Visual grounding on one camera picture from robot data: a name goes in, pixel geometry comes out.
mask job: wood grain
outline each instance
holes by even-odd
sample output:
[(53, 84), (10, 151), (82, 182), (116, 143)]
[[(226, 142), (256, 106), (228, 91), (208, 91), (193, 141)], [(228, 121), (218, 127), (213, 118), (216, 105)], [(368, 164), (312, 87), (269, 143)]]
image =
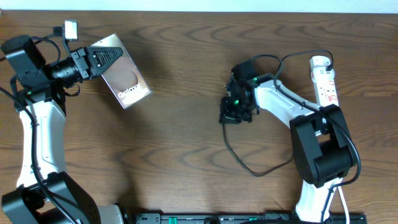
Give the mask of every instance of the wood grain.
[[(97, 79), (85, 82), (79, 97), (67, 99), (67, 168), (98, 205), (121, 202), (165, 213), (293, 209), (302, 184), (295, 166), (262, 178), (245, 173), (223, 144), (218, 105), (231, 68), (248, 57), (328, 49), (335, 57), (341, 108), (363, 162), (360, 179), (344, 187), (348, 207), (364, 212), (369, 223), (396, 222), (397, 15), (6, 11), (0, 43), (21, 34), (45, 36), (65, 19), (77, 19), (80, 26), (80, 41), (72, 48), (117, 33), (153, 91), (122, 110)], [(55, 60), (51, 46), (41, 44), (40, 50), (48, 62)], [(282, 81), (314, 100), (309, 58), (286, 60)], [(272, 72), (276, 63), (264, 59), (258, 66)], [(0, 85), (9, 90), (13, 70), (3, 62), (0, 71)], [(22, 125), (4, 95), (0, 111), (0, 194), (5, 194), (15, 189), (21, 169)], [(265, 111), (251, 124), (227, 129), (232, 146), (253, 169), (290, 156), (289, 130)], [(333, 210), (341, 211), (338, 198)], [(9, 223), (3, 212), (0, 222)]]

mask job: smartphone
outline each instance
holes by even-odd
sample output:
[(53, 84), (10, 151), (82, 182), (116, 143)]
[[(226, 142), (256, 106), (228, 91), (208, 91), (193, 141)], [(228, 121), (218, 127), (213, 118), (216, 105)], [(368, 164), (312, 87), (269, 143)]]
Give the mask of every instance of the smartphone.
[(122, 48), (123, 55), (102, 74), (102, 77), (124, 109), (150, 95), (147, 83), (116, 34), (97, 41), (92, 47)]

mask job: white power strip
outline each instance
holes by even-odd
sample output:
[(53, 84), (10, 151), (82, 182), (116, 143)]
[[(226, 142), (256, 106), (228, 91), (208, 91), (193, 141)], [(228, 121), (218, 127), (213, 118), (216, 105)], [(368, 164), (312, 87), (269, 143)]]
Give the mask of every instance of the white power strip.
[(311, 79), (315, 89), (317, 103), (320, 106), (335, 104), (338, 106), (337, 92), (335, 86), (335, 71), (326, 71), (330, 65), (330, 59), (325, 56), (314, 56), (310, 60)]

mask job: black bracket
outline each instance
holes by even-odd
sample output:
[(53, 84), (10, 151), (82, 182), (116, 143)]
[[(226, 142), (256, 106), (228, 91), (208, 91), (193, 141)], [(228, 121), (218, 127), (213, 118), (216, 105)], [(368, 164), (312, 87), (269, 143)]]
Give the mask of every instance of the black bracket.
[(252, 121), (252, 110), (257, 108), (254, 86), (248, 80), (258, 76), (250, 60), (232, 68), (229, 83), (225, 86), (229, 96), (223, 97), (220, 104), (221, 124), (239, 124)]
[[(338, 106), (330, 105), (320, 111), (333, 118), (349, 135), (343, 112)], [(317, 131), (329, 134), (329, 140), (319, 143), (315, 135)], [(322, 187), (329, 180), (345, 177), (357, 162), (347, 139), (330, 123), (324, 124), (319, 114), (300, 115), (290, 120), (290, 133), (296, 167), (309, 184)]]
[[(66, 172), (49, 174), (43, 183), (73, 218), (82, 223), (101, 223), (94, 200)], [(13, 223), (68, 222), (57, 208), (39, 213), (37, 210), (44, 206), (44, 200), (38, 184), (34, 184), (3, 195), (1, 206)]]
[(101, 75), (113, 62), (123, 55), (120, 47), (85, 47), (91, 65), (92, 78)]

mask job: white cable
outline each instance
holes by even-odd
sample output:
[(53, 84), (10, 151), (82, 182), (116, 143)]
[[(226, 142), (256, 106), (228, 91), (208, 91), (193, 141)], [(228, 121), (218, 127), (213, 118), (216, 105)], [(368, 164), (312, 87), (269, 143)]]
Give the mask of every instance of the white cable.
[(343, 189), (341, 189), (341, 186), (337, 187), (337, 189), (338, 189), (338, 194), (340, 195), (341, 203), (343, 204), (344, 213), (346, 215), (346, 224), (349, 224), (349, 213), (348, 213), (346, 200), (343, 195)]

